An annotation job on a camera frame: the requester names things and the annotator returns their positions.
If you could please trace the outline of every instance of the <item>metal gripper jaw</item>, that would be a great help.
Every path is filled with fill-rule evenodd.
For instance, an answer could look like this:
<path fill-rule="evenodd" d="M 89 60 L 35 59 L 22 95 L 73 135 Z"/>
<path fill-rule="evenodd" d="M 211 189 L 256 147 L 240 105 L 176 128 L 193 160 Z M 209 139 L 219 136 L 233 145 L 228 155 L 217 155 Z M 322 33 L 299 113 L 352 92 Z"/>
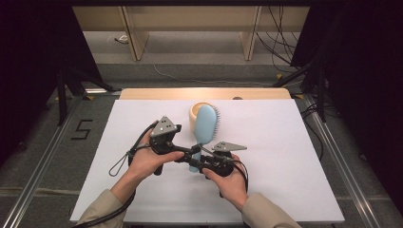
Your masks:
<path fill-rule="evenodd" d="M 170 132 L 177 131 L 177 126 L 166 116 L 163 116 L 151 132 L 151 137 L 158 137 Z"/>
<path fill-rule="evenodd" d="M 230 152 L 234 150 L 245 150 L 245 149 L 247 149 L 247 147 L 244 145 L 233 144 L 230 142 L 219 142 L 213 147 L 213 150 L 218 152 Z"/>

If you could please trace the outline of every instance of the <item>white tabletop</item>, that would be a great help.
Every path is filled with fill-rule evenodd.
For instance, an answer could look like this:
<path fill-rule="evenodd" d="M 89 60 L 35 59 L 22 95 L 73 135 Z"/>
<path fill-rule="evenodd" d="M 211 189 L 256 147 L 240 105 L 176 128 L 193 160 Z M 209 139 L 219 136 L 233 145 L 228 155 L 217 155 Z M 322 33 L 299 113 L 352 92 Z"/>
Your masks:
<path fill-rule="evenodd" d="M 167 116 L 181 124 L 173 143 L 191 147 L 196 143 L 189 129 L 188 110 L 201 101 L 116 101 L 77 200 L 72 221 L 120 175 L 109 169 L 154 121 Z M 341 222 L 335 196 L 317 158 L 294 100 L 212 100 L 221 113 L 214 141 L 246 145 L 235 151 L 249 172 L 249 194 L 261 192 L 296 221 Z M 142 224 L 235 224 L 240 212 L 225 199 L 211 180 L 188 171 L 187 163 L 171 162 L 160 176 L 141 183 L 127 209 L 126 222 Z"/>

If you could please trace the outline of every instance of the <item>beige sleeve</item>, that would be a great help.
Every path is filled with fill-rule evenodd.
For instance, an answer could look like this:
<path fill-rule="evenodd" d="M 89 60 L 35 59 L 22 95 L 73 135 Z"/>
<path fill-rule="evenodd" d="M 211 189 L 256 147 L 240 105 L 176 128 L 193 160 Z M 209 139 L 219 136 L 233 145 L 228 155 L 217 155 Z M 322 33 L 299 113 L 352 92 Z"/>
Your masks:
<path fill-rule="evenodd" d="M 109 191 L 105 190 L 101 195 L 88 206 L 77 224 L 92 221 L 100 217 L 109 215 L 122 206 L 122 203 Z M 97 228 L 117 228 L 124 224 L 125 211 L 119 216 L 93 226 Z"/>
<path fill-rule="evenodd" d="M 287 213 L 261 193 L 253 194 L 245 202 L 242 219 L 252 228 L 300 228 Z"/>

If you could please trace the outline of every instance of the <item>hand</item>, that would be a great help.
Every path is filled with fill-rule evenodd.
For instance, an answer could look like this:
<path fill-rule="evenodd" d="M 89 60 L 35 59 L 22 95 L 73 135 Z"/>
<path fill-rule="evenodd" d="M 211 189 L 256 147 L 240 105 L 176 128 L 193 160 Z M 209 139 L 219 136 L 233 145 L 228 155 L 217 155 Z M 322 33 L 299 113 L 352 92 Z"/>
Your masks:
<path fill-rule="evenodd" d="M 140 143 L 149 144 L 150 134 L 152 129 L 148 130 Z M 148 176 L 154 173 L 154 171 L 161 165 L 167 162 L 172 162 L 180 159 L 183 156 L 183 152 L 175 151 L 165 155 L 157 155 L 151 147 L 140 149 L 133 157 L 133 161 L 130 164 L 127 172 L 134 177 L 144 180 Z"/>
<path fill-rule="evenodd" d="M 240 158 L 234 154 L 232 155 L 232 159 L 234 161 L 240 160 Z M 235 162 L 235 165 L 244 172 L 239 162 Z M 234 168 L 234 171 L 227 177 L 222 177 L 207 168 L 203 168 L 202 172 L 219 187 L 222 196 L 226 200 L 230 201 L 239 211 L 242 210 L 243 204 L 248 199 L 248 195 L 246 194 L 245 181 L 238 169 Z"/>
<path fill-rule="evenodd" d="M 152 129 L 140 140 L 140 143 L 149 144 Z M 125 203 L 139 184 L 164 163 L 172 162 L 183 157 L 183 152 L 171 152 L 165 155 L 157 155 L 151 148 L 143 148 L 136 152 L 133 161 L 127 171 L 110 189 L 112 194 L 121 202 Z"/>

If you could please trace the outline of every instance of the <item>person's right hand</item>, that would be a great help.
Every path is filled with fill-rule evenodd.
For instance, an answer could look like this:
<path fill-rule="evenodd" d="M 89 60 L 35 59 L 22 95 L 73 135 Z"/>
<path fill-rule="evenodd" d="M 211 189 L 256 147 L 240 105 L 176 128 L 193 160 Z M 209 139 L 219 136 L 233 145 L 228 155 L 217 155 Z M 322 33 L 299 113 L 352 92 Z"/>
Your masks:
<path fill-rule="evenodd" d="M 232 159 L 234 161 L 240 160 L 240 158 L 234 154 L 232 155 Z M 245 172 L 239 162 L 235 162 L 235 165 L 239 167 L 242 172 Z M 238 169 L 234 168 L 234 171 L 227 177 L 222 177 L 207 168 L 203 168 L 202 172 L 219 187 L 222 196 L 226 200 L 230 201 L 239 211 L 242 210 L 243 204 L 248 199 L 248 195 L 246 194 L 245 181 Z"/>

